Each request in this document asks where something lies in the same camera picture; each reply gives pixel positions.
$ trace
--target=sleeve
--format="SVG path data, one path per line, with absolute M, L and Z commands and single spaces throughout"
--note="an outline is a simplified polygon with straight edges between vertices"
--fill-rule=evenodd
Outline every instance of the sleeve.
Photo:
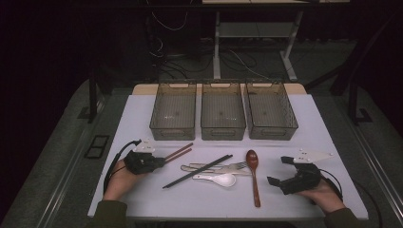
M 103 200 L 98 202 L 94 218 L 86 228 L 125 228 L 127 205 L 120 201 Z
M 327 215 L 325 225 L 327 228 L 364 228 L 362 221 L 358 220 L 349 208 L 340 209 Z

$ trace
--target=wooden chopsticks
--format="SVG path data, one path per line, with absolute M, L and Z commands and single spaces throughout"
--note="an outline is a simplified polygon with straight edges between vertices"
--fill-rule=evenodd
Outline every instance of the wooden chopsticks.
M 184 155 L 184 154 L 186 154 L 186 153 L 192 151 L 192 148 L 189 148 L 189 147 L 192 146 L 192 145 L 193 145 L 193 143 L 191 142 L 190 144 L 188 144 L 188 145 L 182 147 L 181 149 L 175 151 L 174 153 L 172 153 L 172 154 L 166 156 L 166 157 L 165 157 L 165 163 L 172 162 L 172 161 L 176 160 L 178 157 L 180 157 L 180 156 L 182 156 L 182 155 Z

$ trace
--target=wire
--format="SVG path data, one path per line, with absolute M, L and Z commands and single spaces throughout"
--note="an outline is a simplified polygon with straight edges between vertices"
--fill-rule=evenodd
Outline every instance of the wire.
M 160 71 L 162 71 L 163 73 L 168 74 L 169 76 L 171 76 L 172 79 L 176 79 L 176 77 L 173 74 L 169 73 L 169 71 L 161 69 L 161 68 L 160 68 Z
M 109 184 L 109 180 L 110 180 L 110 176 L 112 173 L 113 168 L 115 167 L 116 163 L 118 162 L 119 158 L 121 157 L 122 153 L 131 145 L 131 144 L 135 144 L 138 145 L 139 143 L 141 143 L 142 141 L 132 141 L 129 142 L 128 144 L 126 144 L 124 147 L 122 147 L 121 151 L 119 151 L 119 153 L 116 154 L 115 158 L 113 159 L 112 163 L 110 164 L 109 168 L 107 169 L 105 178 L 104 178 L 104 193 L 106 192 L 107 189 L 107 185 Z
M 158 38 L 155 37 L 156 39 L 158 39 L 160 41 L 160 47 L 158 48 L 158 50 L 156 50 L 155 52 L 157 52 L 158 54 L 154 53 L 153 51 L 149 51 L 149 53 L 157 58 L 163 58 L 163 53 L 161 53 L 160 51 L 163 49 L 163 41 Z
M 208 68 L 208 66 L 210 66 L 212 60 L 213 60 L 213 58 L 208 58 L 207 65 L 204 66 L 204 67 L 201 68 L 201 69 L 187 69 L 187 68 L 184 68 L 183 66 L 180 66 L 180 65 L 175 64 L 175 63 L 170 63 L 170 62 L 167 62 L 167 64 L 175 65 L 175 66 L 177 66 L 177 67 L 183 69 L 183 70 L 186 71 L 186 72 L 194 72 L 194 73 L 197 73 L 197 72 L 203 72 L 203 71 L 205 71 L 205 70 Z
M 353 181 L 353 183 L 358 185 L 368 195 L 368 197 L 370 198 L 371 202 L 374 204 L 374 207 L 375 207 L 375 210 L 376 210 L 376 213 L 377 213 L 377 217 L 378 217 L 378 227 L 382 228 L 383 227 L 382 214 L 380 212 L 379 206 L 376 203 L 373 195 L 371 195 L 370 192 L 368 192 L 368 190 L 361 183 L 357 182 L 356 180 L 352 180 L 352 181 Z
M 245 67 L 243 67 L 242 69 L 237 69 L 237 68 L 234 68 L 234 67 L 232 67 L 232 66 L 229 66 L 229 64 L 226 62 L 227 60 L 228 60 L 228 59 L 227 59 L 226 57 L 224 57 L 223 55 L 220 56 L 220 61 L 221 61 L 223 64 L 225 64 L 228 68 L 233 69 L 233 70 L 238 71 L 238 72 L 248 71 L 248 69 L 245 68 Z
M 343 189 L 341 189 L 341 184 L 340 184 L 340 182 L 338 181 L 338 179 L 337 179 L 333 174 L 331 174 L 330 172 L 328 172 L 328 171 L 326 171 L 326 170 L 323 170 L 323 169 L 319 169 L 319 170 L 322 171 L 322 172 L 325 172 L 325 173 L 329 174 L 330 176 L 332 176 L 333 179 L 335 179 L 335 181 L 336 181 L 337 184 L 338 184 L 338 190 L 340 191 L 341 196 L 343 196 Z
M 168 66 L 168 65 L 161 65 L 161 67 L 168 67 L 168 68 L 171 68 L 171 69 L 173 69 L 173 70 L 176 70 L 176 71 L 178 71 L 178 72 L 181 73 L 181 75 L 183 76 L 183 78 L 185 78 L 185 79 L 188 78 L 187 75 L 186 75 L 186 73 L 183 72 L 183 71 L 181 71 L 181 70 L 178 69 L 178 68 L 175 68 L 175 67 L 173 67 L 173 66 Z
M 184 15 L 184 19 L 183 19 L 182 25 L 179 26 L 178 28 L 170 28 L 170 27 L 166 26 L 163 22 L 161 22 L 161 21 L 157 18 L 157 16 L 155 15 L 155 13 L 154 13 L 153 11 L 151 12 L 151 14 L 152 14 L 152 16 L 154 17 L 154 19 L 155 19 L 161 26 L 163 26 L 163 27 L 166 28 L 166 29 L 175 31 L 175 30 L 183 29 L 183 27 L 186 25 L 188 12 L 186 12 L 186 14 Z
M 249 57 L 249 58 L 252 60 L 252 62 L 253 62 L 253 64 L 251 64 L 251 65 L 246 65 L 247 67 L 256 67 L 256 66 L 258 65 L 258 61 L 257 61 L 252 55 L 250 55 L 250 54 L 248 54 L 248 53 L 243 53 L 243 55 Z M 236 65 L 239 65 L 239 66 L 243 66 L 243 67 L 244 67 L 244 64 L 243 64 L 243 63 L 239 63 L 239 61 L 233 61 L 233 60 L 228 59 L 228 58 L 225 58 L 225 59 L 227 59 L 229 62 L 231 62 L 231 63 L 233 63 L 233 64 L 236 64 Z
M 249 71 L 251 71 L 252 73 L 254 73 L 254 74 L 256 74 L 256 75 L 258 75 L 258 76 L 260 76 L 260 77 L 269 79 L 268 77 L 266 77 L 266 76 L 264 76 L 264 75 L 262 75 L 262 74 L 259 74 L 259 73 L 255 72 L 254 70 L 252 70 L 251 68 L 249 68 L 249 67 L 242 61 L 242 59 L 239 57 L 239 55 L 238 55 L 237 53 L 235 53 L 233 50 L 231 50 L 231 49 L 228 49 L 228 50 L 231 51 Z
M 125 166 L 120 167 L 118 170 L 116 170 L 116 171 L 114 171 L 113 173 L 111 173 L 109 177 L 112 177 L 115 173 L 117 173 L 118 171 L 120 171 L 120 170 L 122 170 L 122 169 L 124 169 L 124 168 L 125 168 Z

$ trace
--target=transparent storage container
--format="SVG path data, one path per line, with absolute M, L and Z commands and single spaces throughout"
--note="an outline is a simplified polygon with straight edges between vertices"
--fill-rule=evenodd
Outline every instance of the transparent storage container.
M 159 83 L 149 125 L 154 140 L 195 140 L 196 89 L 194 80 Z
M 201 138 L 241 141 L 246 128 L 240 81 L 204 80 L 201 95 Z
M 244 101 L 250 139 L 291 140 L 298 124 L 283 83 L 247 79 Z

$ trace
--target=wrist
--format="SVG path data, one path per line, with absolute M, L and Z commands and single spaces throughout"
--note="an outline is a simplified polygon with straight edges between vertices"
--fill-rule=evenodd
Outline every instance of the wrist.
M 113 200 L 113 201 L 119 201 L 121 199 L 122 195 L 114 193 L 113 191 L 108 191 L 104 193 L 103 200 Z
M 322 209 L 323 213 L 325 214 L 330 214 L 334 211 L 346 208 L 343 201 L 341 201 L 336 194 L 313 198 L 313 201 Z

